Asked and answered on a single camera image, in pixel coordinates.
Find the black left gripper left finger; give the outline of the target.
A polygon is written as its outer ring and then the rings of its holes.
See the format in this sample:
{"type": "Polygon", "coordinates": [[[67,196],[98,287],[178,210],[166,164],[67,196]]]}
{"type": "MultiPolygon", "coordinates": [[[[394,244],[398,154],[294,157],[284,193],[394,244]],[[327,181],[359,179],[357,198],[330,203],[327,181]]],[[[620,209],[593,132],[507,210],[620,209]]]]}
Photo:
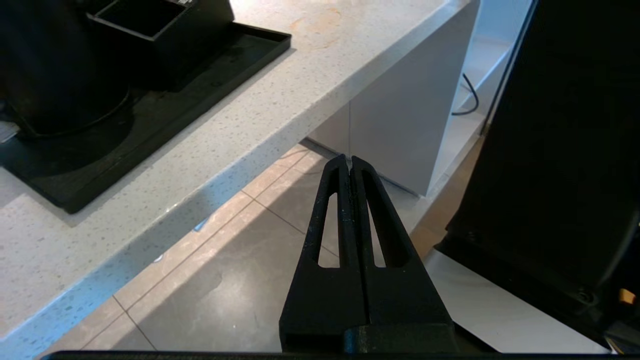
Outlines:
{"type": "Polygon", "coordinates": [[[346,352],[346,333],[366,322],[350,184],[345,155],[330,159],[323,168],[301,255],[279,317],[284,352],[346,352]],[[325,268],[319,259],[333,195],[337,198],[333,215],[339,265],[325,268]]]}

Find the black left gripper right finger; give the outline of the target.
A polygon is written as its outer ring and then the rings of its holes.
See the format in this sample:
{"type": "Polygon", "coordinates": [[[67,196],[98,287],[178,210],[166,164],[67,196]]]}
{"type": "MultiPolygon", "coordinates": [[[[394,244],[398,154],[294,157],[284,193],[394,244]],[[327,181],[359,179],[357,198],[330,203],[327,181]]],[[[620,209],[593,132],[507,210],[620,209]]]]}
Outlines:
{"type": "Polygon", "coordinates": [[[374,167],[351,158],[350,184],[366,314],[372,325],[453,325],[374,167]]]}

